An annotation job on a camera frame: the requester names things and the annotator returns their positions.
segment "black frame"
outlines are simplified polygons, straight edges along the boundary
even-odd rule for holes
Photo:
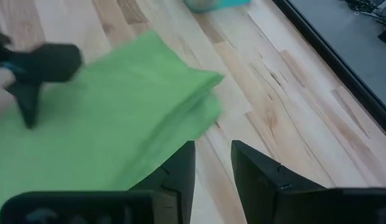
[[[289,0],[273,0],[386,132],[386,106]]]

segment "green cloth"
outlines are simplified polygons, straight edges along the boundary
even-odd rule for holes
[[[219,73],[189,68],[153,32],[42,94],[38,125],[0,116],[0,208],[36,190],[127,190],[220,114]]]

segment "wood grain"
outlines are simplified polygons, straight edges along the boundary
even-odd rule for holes
[[[225,75],[224,113],[197,140],[192,223],[245,223],[235,139],[326,187],[386,186],[385,133],[269,0],[202,15],[180,0],[0,0],[0,26],[16,48],[72,42],[87,62],[154,29],[191,67]]]

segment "black tool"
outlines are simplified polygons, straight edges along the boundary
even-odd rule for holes
[[[72,44],[42,44],[31,52],[14,52],[5,47],[9,43],[10,38],[0,32],[0,67],[10,70],[15,79],[5,89],[15,97],[26,126],[32,128],[42,85],[70,81],[82,64],[82,55]]]
[[[194,182],[195,146],[189,141],[128,191],[21,194],[2,207],[0,224],[188,224]]]
[[[386,223],[386,189],[325,189],[240,141],[232,165],[248,224]]]

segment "folded towel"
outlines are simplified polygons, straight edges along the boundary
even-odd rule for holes
[[[222,76],[189,68],[153,32],[42,95],[37,126],[0,116],[0,208],[37,190],[127,190],[220,114]]]

